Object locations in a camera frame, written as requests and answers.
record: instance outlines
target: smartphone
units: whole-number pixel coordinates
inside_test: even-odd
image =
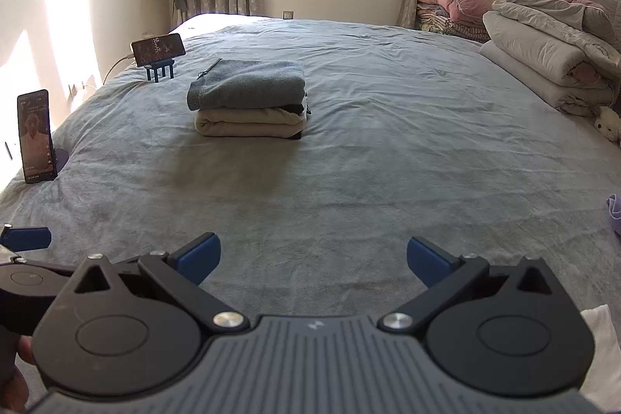
[[[134,41],[132,51],[138,68],[186,54],[181,36],[176,33],[150,40]]]
[[[38,90],[17,97],[17,127],[24,178],[38,183],[56,178],[56,157],[50,132],[50,97]]]

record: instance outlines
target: person on phone screen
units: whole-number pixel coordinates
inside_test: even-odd
[[[26,134],[19,140],[24,167],[29,174],[44,171],[50,166],[50,141],[47,134],[39,132],[39,125],[38,114],[29,113],[24,121]]]

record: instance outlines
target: metal screw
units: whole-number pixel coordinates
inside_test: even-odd
[[[403,312],[393,312],[384,316],[382,323],[393,330],[403,330],[412,326],[414,320],[410,315],[403,314]]]
[[[238,312],[221,312],[213,317],[213,324],[222,328],[235,328],[243,323],[243,316]]]

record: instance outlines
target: white plush toy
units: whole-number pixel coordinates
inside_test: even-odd
[[[595,128],[609,141],[619,142],[621,118],[612,109],[601,106],[599,116],[595,119]]]

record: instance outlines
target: gray bedsheet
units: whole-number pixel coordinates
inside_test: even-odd
[[[544,104],[479,45],[401,28],[257,21],[186,41],[175,79],[110,80],[56,131],[52,182],[18,175],[0,220],[47,225],[47,251],[79,262],[222,240],[213,295],[257,314],[369,314],[423,290],[412,234],[515,264],[542,256],[580,309],[621,327],[619,240],[605,198],[621,152]],[[299,61],[312,115],[300,141],[206,138],[187,109],[214,56]]]

